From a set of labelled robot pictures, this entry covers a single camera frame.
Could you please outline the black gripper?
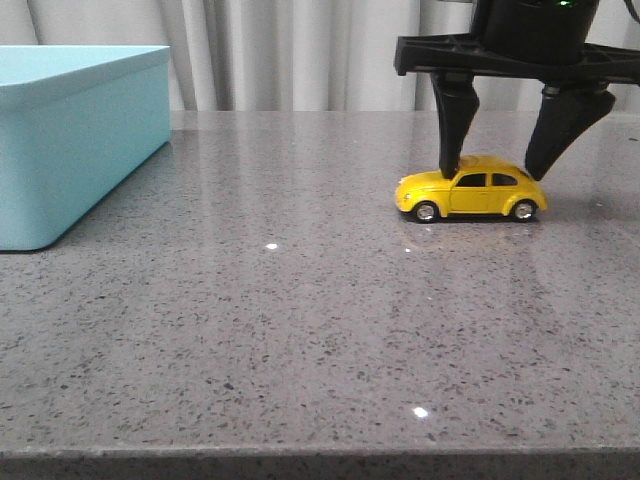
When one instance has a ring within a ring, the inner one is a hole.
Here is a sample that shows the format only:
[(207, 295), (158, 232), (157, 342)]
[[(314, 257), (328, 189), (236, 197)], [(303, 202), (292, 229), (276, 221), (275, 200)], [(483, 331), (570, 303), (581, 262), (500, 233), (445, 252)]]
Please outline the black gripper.
[(432, 73), (444, 178), (452, 179), (458, 171), (479, 107), (473, 76), (578, 83), (546, 84), (542, 90), (525, 154), (526, 170), (537, 181), (582, 133), (611, 112), (616, 97), (607, 83), (639, 83), (637, 50), (586, 41), (598, 6), (597, 1), (476, 1), (467, 33), (398, 38), (397, 74)]

